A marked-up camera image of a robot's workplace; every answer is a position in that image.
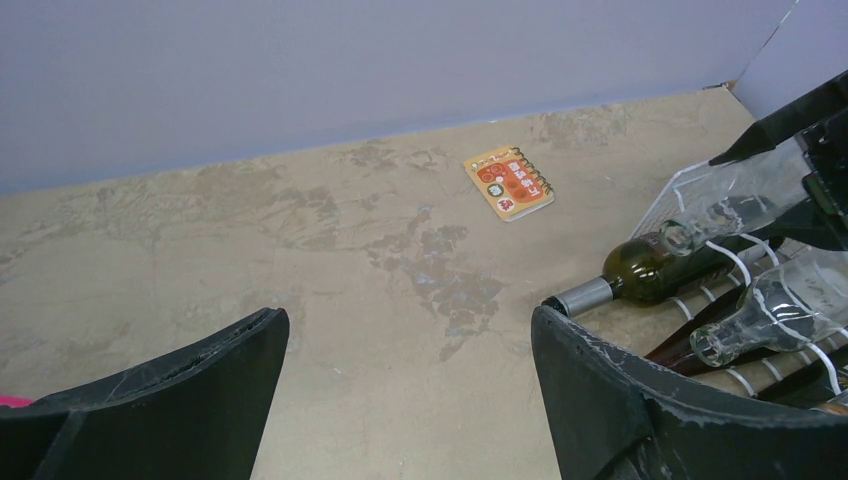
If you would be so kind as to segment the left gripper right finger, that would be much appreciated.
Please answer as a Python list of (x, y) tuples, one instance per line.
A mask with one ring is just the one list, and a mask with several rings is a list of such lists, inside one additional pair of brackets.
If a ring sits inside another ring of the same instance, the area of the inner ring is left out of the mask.
[(609, 343), (556, 310), (531, 319), (564, 479), (843, 479), (845, 417), (739, 397)]

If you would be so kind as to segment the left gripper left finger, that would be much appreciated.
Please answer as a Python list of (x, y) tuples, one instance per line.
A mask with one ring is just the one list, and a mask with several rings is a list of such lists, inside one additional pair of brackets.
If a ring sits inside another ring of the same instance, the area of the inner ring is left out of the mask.
[(1, 410), (5, 479), (247, 479), (290, 333), (263, 308), (171, 353)]

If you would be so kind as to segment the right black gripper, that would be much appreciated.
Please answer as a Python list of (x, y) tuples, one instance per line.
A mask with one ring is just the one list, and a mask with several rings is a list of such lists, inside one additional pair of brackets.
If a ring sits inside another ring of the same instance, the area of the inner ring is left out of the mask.
[(807, 197), (762, 229), (824, 250), (847, 249), (847, 71), (752, 123), (708, 164), (745, 161), (796, 140)]

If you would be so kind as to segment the clear square glass bottle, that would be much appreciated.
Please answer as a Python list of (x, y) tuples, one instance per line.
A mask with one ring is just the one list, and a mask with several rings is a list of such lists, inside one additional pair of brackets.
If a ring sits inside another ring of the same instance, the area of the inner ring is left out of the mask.
[(684, 211), (659, 227), (659, 240), (670, 253), (687, 256), (715, 238), (759, 230), (807, 197), (802, 178), (809, 173), (792, 138), (747, 160), (716, 166), (693, 188)]

